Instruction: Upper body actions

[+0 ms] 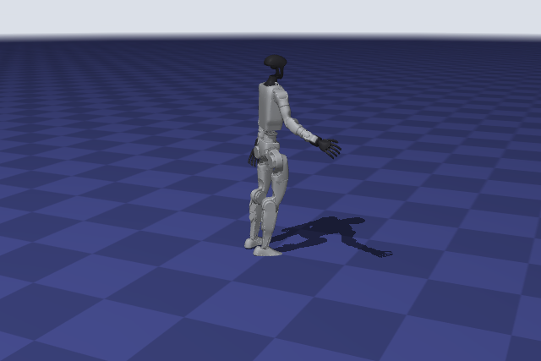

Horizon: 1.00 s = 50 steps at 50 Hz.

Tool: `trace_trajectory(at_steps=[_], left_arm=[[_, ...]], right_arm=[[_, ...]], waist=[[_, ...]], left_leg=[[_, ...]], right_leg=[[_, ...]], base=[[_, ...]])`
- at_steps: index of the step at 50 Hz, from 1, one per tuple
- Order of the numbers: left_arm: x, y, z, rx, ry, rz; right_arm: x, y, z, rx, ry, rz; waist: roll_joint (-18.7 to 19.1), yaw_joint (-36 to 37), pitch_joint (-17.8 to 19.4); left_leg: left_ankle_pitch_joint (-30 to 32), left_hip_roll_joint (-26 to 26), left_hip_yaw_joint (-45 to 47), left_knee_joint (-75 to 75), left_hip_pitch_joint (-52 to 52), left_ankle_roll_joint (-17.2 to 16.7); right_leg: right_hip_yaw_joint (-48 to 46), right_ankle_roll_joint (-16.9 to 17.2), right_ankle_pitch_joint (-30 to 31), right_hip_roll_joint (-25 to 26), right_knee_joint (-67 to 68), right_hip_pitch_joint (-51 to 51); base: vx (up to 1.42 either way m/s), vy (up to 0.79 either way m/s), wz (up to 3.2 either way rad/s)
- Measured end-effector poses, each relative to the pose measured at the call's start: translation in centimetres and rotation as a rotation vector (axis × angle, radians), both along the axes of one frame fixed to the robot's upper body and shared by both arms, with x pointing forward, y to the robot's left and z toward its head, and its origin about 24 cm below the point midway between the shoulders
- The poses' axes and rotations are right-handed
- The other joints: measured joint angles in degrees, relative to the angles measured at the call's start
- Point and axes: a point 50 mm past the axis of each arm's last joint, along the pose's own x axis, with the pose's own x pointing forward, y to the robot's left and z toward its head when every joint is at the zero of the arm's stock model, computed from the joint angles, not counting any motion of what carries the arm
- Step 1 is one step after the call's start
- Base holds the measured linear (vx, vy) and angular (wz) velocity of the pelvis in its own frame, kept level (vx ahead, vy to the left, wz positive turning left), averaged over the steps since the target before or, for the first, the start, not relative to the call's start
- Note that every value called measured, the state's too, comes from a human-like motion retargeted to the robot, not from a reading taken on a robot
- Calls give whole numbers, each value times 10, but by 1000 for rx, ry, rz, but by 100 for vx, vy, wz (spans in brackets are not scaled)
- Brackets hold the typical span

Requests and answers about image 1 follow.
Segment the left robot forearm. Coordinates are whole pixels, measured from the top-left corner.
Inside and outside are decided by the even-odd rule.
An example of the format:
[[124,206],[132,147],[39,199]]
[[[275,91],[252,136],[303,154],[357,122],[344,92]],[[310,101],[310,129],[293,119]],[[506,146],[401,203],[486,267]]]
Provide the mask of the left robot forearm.
[[267,130],[263,130],[261,127],[260,127],[260,122],[258,121],[258,125],[259,125],[259,129],[258,129],[258,142],[257,142],[257,145],[259,144],[259,141],[260,139],[263,139],[263,135],[264,133],[267,131]]

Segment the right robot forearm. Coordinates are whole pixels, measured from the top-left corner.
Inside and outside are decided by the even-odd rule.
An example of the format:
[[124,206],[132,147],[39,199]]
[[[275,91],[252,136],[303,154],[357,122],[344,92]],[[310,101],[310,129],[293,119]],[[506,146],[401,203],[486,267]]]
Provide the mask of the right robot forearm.
[[292,133],[298,135],[300,138],[304,138],[306,142],[311,141],[315,143],[315,141],[318,139],[317,136],[313,135],[311,132],[305,129],[303,125],[296,124],[296,122],[292,118],[289,118],[286,121],[286,126]]

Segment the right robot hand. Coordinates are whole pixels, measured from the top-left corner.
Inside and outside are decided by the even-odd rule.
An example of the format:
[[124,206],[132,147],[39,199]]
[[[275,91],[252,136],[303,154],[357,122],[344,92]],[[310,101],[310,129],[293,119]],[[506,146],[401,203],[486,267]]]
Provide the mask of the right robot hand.
[[[317,136],[317,135],[315,135],[315,136]],[[322,151],[324,151],[327,155],[329,155],[332,159],[334,159],[334,157],[332,156],[332,154],[335,155],[335,156],[337,156],[337,154],[336,154],[334,151],[336,151],[338,154],[340,154],[340,152],[339,152],[337,149],[339,149],[339,150],[342,150],[342,149],[341,149],[338,145],[335,145],[335,144],[331,143],[331,142],[338,143],[337,140],[335,140],[335,139],[321,139],[319,136],[317,136],[317,137],[318,137],[318,139],[315,141],[315,143],[313,143],[313,142],[311,142],[311,141],[309,141],[309,143],[310,143],[311,145],[316,146],[316,147],[319,146],[319,148],[320,148]],[[334,148],[334,147],[332,147],[332,146],[335,146],[337,149]],[[331,150],[330,148],[331,148],[332,150]],[[333,151],[333,150],[334,150],[334,151]],[[329,153],[328,151],[331,152],[332,154]]]

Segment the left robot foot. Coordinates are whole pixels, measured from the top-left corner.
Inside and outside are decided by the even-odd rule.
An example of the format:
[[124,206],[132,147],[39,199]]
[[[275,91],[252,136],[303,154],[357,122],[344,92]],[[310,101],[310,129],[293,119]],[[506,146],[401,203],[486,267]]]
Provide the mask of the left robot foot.
[[262,245],[262,237],[258,237],[257,240],[253,240],[252,237],[247,238],[245,241],[244,247],[250,249],[258,245]]

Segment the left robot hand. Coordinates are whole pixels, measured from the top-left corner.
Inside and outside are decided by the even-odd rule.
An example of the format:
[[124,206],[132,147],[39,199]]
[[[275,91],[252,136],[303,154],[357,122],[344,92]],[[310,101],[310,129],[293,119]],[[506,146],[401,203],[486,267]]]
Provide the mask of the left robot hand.
[[[257,145],[257,142],[258,142],[258,138],[256,139],[254,146]],[[252,157],[252,160],[251,160],[251,166],[253,166],[253,160],[254,160],[254,167],[255,167],[257,158],[256,158],[255,155],[254,155],[254,149],[252,149],[252,151],[251,151],[251,153],[250,153],[250,156],[249,156],[249,164],[250,164],[250,159],[251,159],[251,157]],[[258,166],[258,164],[259,164],[259,160],[260,160],[260,159],[257,160],[257,166]]]

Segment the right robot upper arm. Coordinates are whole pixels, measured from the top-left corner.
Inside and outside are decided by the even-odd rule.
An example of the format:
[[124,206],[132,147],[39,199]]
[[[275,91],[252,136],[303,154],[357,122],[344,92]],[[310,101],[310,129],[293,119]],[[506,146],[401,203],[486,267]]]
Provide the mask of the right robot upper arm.
[[[288,94],[286,91],[282,89],[276,89],[276,90],[273,90],[273,92],[274,92],[274,101],[279,106],[283,122],[286,126],[286,121],[289,118],[291,118],[291,108],[288,102]],[[292,118],[292,119],[296,122],[296,124],[298,124],[298,120],[296,118]]]

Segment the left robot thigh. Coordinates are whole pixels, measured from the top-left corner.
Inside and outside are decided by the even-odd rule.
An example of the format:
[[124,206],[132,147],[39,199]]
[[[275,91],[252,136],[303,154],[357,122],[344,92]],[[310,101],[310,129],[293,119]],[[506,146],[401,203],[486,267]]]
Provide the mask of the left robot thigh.
[[254,147],[254,155],[257,159],[260,159],[257,166],[258,173],[258,185],[259,187],[251,194],[251,199],[254,203],[261,204],[262,200],[266,198],[269,187],[271,185],[271,174],[274,170],[269,167],[268,160],[263,158],[259,153],[259,145]]

